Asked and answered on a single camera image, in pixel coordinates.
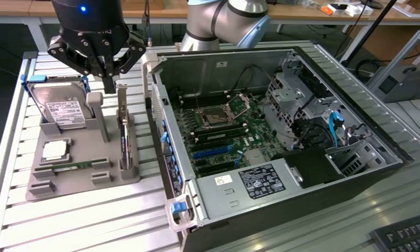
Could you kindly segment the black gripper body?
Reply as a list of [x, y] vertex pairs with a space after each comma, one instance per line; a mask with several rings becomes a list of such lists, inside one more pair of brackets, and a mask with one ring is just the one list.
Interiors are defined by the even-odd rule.
[[114, 56], [130, 38], [122, 1], [52, 1], [60, 37], [51, 52], [78, 50], [84, 56]]

